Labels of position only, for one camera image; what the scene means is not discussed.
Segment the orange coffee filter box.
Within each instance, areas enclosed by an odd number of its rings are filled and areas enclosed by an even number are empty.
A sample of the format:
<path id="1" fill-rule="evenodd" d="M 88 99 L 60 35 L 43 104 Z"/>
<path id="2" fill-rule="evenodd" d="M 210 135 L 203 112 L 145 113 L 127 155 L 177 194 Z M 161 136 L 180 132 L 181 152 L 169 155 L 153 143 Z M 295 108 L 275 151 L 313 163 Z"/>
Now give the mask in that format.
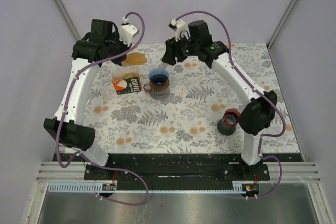
<path id="1" fill-rule="evenodd" d="M 136 66 L 129 66 L 125 67 L 126 68 L 137 68 Z M 117 93 L 117 95 L 122 95 L 122 94 L 129 94 L 129 93 L 136 93 L 140 92 L 142 90 L 141 86 L 141 79 L 140 79 L 140 74 L 137 77 L 134 78 L 128 78 L 128 79 L 121 79 L 121 80 L 114 80 L 113 74 L 116 71 L 112 73 L 112 84 L 113 87 Z"/>

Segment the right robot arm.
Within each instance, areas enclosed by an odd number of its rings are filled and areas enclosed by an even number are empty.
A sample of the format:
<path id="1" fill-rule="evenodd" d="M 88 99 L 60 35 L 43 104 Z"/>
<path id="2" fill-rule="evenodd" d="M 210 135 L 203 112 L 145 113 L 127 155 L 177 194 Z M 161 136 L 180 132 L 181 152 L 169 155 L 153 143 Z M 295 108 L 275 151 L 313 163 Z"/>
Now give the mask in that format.
<path id="1" fill-rule="evenodd" d="M 229 56 L 228 47 L 221 41 L 212 40 L 205 21 L 197 20 L 187 24 L 181 19 L 173 19 L 169 27 L 175 35 L 165 42 L 162 62 L 173 66 L 189 56 L 197 56 L 199 61 L 217 72 L 241 100 L 244 110 L 238 117 L 238 124 L 244 131 L 244 145 L 241 153 L 243 164 L 239 166 L 239 173 L 243 179 L 252 179 L 258 173 L 257 165 L 261 163 L 257 137 L 270 126 L 275 117 L 276 93 L 265 91 L 246 76 Z"/>

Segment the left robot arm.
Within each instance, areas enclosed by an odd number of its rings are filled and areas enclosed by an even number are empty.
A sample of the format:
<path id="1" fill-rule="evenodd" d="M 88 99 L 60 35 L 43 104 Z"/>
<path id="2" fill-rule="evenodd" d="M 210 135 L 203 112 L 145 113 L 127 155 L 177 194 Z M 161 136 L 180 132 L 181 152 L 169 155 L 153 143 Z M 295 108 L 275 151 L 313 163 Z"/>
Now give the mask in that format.
<path id="1" fill-rule="evenodd" d="M 95 171 L 102 179 L 112 177 L 114 167 L 107 162 L 107 152 L 95 142 L 95 130 L 83 124 L 86 103 L 103 60 L 118 56 L 113 62 L 120 65 L 137 33 L 138 29 L 126 17 L 120 27 L 114 22 L 93 19 L 91 30 L 73 46 L 71 74 L 62 102 L 54 117 L 44 121 L 44 129 L 57 146 L 70 148 L 97 164 Z"/>

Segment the grey glass carafe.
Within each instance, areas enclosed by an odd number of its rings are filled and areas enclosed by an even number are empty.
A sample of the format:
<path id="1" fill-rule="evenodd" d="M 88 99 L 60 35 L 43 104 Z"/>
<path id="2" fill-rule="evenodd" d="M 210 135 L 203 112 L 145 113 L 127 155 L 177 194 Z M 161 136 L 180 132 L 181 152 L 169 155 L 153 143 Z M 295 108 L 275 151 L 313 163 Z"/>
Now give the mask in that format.
<path id="1" fill-rule="evenodd" d="M 149 92 L 150 96 L 157 100 L 165 99 L 170 94 L 169 84 L 154 84 L 153 82 L 148 82 L 143 86 L 143 90 Z"/>

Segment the blue ribbed dripper holder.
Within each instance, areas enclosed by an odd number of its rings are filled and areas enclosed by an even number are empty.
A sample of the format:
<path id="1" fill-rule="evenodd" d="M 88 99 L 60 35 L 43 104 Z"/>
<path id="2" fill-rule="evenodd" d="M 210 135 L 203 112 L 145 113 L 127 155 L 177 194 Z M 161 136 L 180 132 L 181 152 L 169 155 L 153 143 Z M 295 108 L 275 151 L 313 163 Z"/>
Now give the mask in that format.
<path id="1" fill-rule="evenodd" d="M 163 84 L 169 79 L 169 73 L 163 68 L 155 68 L 149 72 L 149 80 L 154 84 Z"/>

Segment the brown paper coffee filter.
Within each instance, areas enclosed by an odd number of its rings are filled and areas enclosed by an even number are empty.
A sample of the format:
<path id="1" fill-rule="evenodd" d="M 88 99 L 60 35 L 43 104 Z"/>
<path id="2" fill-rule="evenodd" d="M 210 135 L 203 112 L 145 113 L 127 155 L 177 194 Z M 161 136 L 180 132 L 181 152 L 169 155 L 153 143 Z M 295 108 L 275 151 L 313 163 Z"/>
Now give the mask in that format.
<path id="1" fill-rule="evenodd" d="M 122 62 L 122 66 L 138 66 L 147 63 L 145 54 L 140 52 L 132 52 L 127 54 L 126 59 Z"/>

